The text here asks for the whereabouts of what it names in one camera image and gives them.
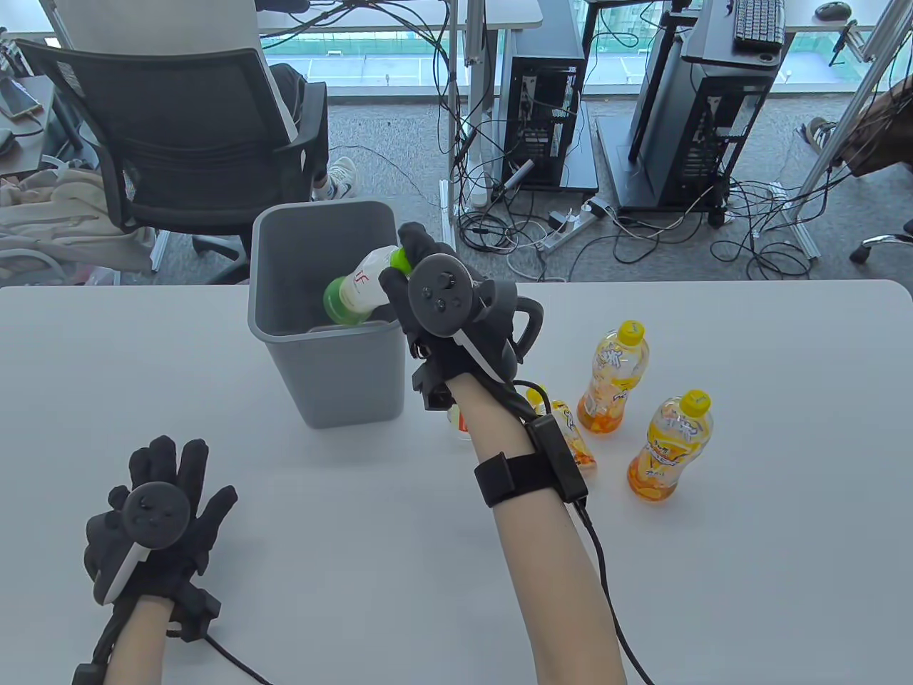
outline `smartphone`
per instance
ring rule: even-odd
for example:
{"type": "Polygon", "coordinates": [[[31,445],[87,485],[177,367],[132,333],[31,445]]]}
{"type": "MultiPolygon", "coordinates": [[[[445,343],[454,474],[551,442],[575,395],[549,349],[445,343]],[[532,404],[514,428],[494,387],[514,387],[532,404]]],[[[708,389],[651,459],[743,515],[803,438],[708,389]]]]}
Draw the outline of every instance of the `smartphone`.
{"type": "Polygon", "coordinates": [[[0,111],[10,119],[19,119],[41,109],[41,103],[22,85],[8,76],[0,79],[0,111]]]}

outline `forearm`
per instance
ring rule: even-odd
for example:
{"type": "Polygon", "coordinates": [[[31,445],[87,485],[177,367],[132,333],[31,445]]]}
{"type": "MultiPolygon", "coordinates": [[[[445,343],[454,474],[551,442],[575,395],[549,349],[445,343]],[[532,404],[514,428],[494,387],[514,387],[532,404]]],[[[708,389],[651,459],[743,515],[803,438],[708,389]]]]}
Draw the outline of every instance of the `forearm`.
{"type": "MultiPolygon", "coordinates": [[[[530,454],[519,420],[470,375],[448,384],[479,461],[530,454]]],[[[554,490],[493,509],[510,577],[530,636],[540,685],[623,685],[614,623],[599,579],[554,490]]]]}
{"type": "Polygon", "coordinates": [[[161,685],[172,609],[170,600],[140,597],[114,646],[104,685],[161,685]]]}

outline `hand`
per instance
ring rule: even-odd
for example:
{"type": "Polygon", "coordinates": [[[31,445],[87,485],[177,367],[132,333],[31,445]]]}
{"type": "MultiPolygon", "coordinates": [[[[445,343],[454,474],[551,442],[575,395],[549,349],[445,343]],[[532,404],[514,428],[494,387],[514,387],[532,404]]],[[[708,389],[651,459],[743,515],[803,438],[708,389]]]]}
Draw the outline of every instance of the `hand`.
{"type": "MultiPolygon", "coordinates": [[[[145,562],[137,564],[120,597],[135,599],[141,595],[151,595],[172,599],[180,605],[186,603],[188,586],[191,590],[195,589],[189,581],[194,574],[202,575],[205,572],[219,526],[237,501],[235,489],[231,486],[224,487],[208,502],[203,513],[197,516],[208,456],[209,447],[206,443],[201,439],[192,440],[184,445],[181,467],[178,469],[176,446],[167,436],[157,437],[149,447],[133,452],[130,458],[132,487],[136,489],[144,483],[155,481],[171,483],[187,497],[190,503],[190,521],[177,543],[151,552],[145,562]]],[[[89,520],[89,546],[83,561],[93,580],[112,544],[126,535],[121,518],[129,494],[126,486],[115,488],[108,495],[111,511],[89,520]]]]}
{"type": "MultiPolygon", "coordinates": [[[[445,243],[436,243],[421,224],[411,222],[399,229],[400,243],[405,249],[406,257],[413,267],[417,267],[425,257],[445,253],[452,257],[457,254],[445,243]]],[[[473,269],[467,267],[474,279],[482,280],[473,269]]],[[[393,305],[400,325],[409,341],[409,350],[413,357],[426,359],[432,367],[431,375],[443,383],[461,374],[472,373],[478,364],[469,353],[457,345],[452,338],[439,338],[426,331],[415,318],[412,305],[409,304],[409,281],[397,269],[385,269],[380,276],[380,283],[387,298],[393,305]]]]}

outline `gray trash bin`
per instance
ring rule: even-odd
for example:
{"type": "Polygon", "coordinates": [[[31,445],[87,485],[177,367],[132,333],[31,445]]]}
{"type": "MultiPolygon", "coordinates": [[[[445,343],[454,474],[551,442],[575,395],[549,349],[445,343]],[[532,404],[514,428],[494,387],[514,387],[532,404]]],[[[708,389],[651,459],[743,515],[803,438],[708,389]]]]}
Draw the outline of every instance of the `gray trash bin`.
{"type": "Polygon", "coordinates": [[[405,337],[393,308],[347,328],[330,320],[322,301],[330,281],[396,242],[394,212],[377,200],[278,205],[254,222],[247,323],[312,428],[403,412],[405,337]]]}

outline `yellow bottle cap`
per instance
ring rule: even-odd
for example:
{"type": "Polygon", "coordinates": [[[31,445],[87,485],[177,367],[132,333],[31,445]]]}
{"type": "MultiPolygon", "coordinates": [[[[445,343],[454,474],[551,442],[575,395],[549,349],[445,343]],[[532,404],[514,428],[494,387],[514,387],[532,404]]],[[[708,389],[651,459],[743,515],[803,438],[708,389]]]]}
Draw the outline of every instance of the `yellow bottle cap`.
{"type": "Polygon", "coordinates": [[[409,263],[409,259],[406,258],[403,248],[399,248],[390,256],[390,266],[397,271],[402,271],[406,276],[412,273],[412,265],[409,263]]]}
{"type": "Polygon", "coordinates": [[[625,321],[618,329],[618,342],[635,347],[644,340],[644,324],[640,321],[625,321]]]}
{"type": "Polygon", "coordinates": [[[685,416],[701,418],[710,410],[711,404],[713,403],[710,401],[710,395],[703,390],[689,390],[685,396],[682,397],[680,406],[682,408],[682,414],[685,416]]]}
{"type": "Polygon", "coordinates": [[[537,391],[533,390],[532,388],[530,388],[529,390],[526,391],[526,400],[534,407],[539,406],[545,402],[545,400],[542,399],[542,395],[540,395],[537,391]]]}

